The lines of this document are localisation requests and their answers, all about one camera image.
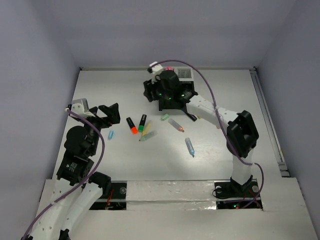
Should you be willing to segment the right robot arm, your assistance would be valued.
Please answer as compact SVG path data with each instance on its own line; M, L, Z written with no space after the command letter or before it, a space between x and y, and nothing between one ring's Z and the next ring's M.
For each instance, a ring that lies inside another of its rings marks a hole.
M143 95L149 102L170 102L175 109L199 116L220 127L226 147L233 157L230 190L235 196L246 193L253 180L252 152L259 139L252 115L246 110L235 112L218 107L186 87L173 70L163 70L154 79L144 81L143 86Z

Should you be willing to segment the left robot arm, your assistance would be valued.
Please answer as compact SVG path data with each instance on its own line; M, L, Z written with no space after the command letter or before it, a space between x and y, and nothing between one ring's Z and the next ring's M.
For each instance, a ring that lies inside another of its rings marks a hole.
M32 221L24 240L70 240L91 206L110 194L111 178L97 171L102 159L91 160L105 140L101 134L121 121L118 103L89 108L85 98L69 104L65 111L83 125L69 129L65 152L56 172L48 206Z

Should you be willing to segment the black marker orange cap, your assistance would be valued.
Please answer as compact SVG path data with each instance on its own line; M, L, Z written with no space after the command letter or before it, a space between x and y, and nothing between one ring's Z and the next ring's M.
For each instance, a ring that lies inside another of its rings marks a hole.
M126 118L126 121L127 121L127 123L128 123L128 126L129 126L131 132L132 132L134 135L137 134L137 133L138 133L138 130L137 130L134 122L132 121L132 119L131 119L130 117L127 117L127 118Z

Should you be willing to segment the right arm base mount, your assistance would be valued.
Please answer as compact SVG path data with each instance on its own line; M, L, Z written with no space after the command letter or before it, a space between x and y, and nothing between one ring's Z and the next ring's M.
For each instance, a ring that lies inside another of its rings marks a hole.
M216 199L218 210L263 209L260 188L256 179L249 179L239 185L232 179L214 183L212 196Z

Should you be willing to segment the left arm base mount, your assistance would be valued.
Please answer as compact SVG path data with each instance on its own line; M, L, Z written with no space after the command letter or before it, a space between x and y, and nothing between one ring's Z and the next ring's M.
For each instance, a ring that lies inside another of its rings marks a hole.
M121 211L127 209L127 182L112 181L110 191L103 194L90 207L90 210Z

